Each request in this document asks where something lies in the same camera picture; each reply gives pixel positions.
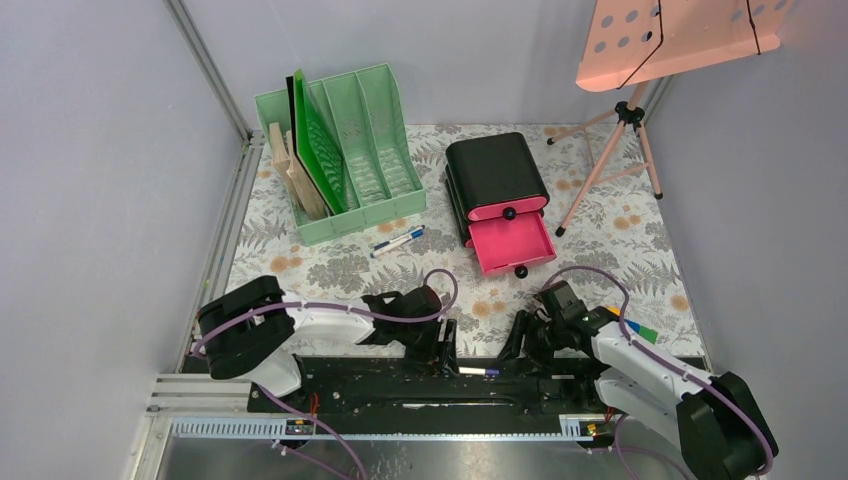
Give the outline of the white marker pen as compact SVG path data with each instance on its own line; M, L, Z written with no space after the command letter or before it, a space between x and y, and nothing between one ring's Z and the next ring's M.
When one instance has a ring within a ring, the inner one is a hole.
M496 378L500 375L500 371L498 369L466 367L466 366L460 366L458 368L458 373L460 375L480 376L480 377L485 377L485 378Z

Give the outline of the black pink drawer unit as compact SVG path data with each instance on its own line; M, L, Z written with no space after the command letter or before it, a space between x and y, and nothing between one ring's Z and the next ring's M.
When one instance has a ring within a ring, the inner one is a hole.
M445 156L459 242L484 276L524 279L531 267L556 259L544 221L550 195L522 133L459 140Z

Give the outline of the purple 52-storey treehouse book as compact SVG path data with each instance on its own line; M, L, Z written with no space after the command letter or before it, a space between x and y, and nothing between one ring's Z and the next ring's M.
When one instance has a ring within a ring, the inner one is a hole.
M317 187L312 183L294 148L294 136L291 130L285 132L289 167L287 175L292 181L299 204L311 220L328 217L329 210Z

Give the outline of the green transparent plastic folder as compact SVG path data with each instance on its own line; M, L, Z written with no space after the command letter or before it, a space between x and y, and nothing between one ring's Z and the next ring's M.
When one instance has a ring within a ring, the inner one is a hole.
M346 204L346 184L343 177L342 154L332 138L326 122L313 102L303 71L296 70L293 75L296 75L297 79L302 81L303 85L309 142L314 154L323 167L329 187L335 195L335 213L332 215L346 213L348 208Z

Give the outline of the green 104-storey treehouse book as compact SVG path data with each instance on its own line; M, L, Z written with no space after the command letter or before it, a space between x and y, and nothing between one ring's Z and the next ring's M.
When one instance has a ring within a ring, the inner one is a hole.
M268 134L268 139L271 145L273 155L272 166L283 179L286 185L286 190L288 191L291 200L295 203L296 206L302 207L303 204L300 200L295 183L289 175L289 167L291 161L288 154L288 150L286 148L285 140L283 138L283 133L280 128L280 124L278 122L270 123L268 126Z

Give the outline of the white AVE notebook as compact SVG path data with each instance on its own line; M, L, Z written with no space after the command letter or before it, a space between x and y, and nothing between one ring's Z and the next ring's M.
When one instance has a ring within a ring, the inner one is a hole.
M298 80L296 75L290 75L286 77L286 85L289 96L293 146L298 164L306 174L307 185L313 188L321 200L322 207L327 211L327 215L332 215L335 213L335 195L329 187L323 167L309 142L302 81Z

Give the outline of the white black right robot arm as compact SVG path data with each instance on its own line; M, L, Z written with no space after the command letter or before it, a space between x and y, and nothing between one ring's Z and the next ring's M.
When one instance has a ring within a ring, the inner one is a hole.
M549 368L556 352L580 351L600 368L573 386L583 410L606 405L635 418L676 446L698 479L745 479L771 469L779 447L740 376L715 375L678 359L640 336L619 312L588 309L565 281L534 297L542 311L516 314L499 360L524 356Z

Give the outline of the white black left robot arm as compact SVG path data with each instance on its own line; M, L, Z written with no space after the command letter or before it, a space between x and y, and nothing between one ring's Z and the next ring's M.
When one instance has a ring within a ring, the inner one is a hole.
M215 380L246 379L288 411L309 401L310 385L293 341L327 340L421 351L436 340L441 318L458 294L443 301L428 284L348 300L310 299L284 291L276 277L258 277L204 305L192 356L206 361Z

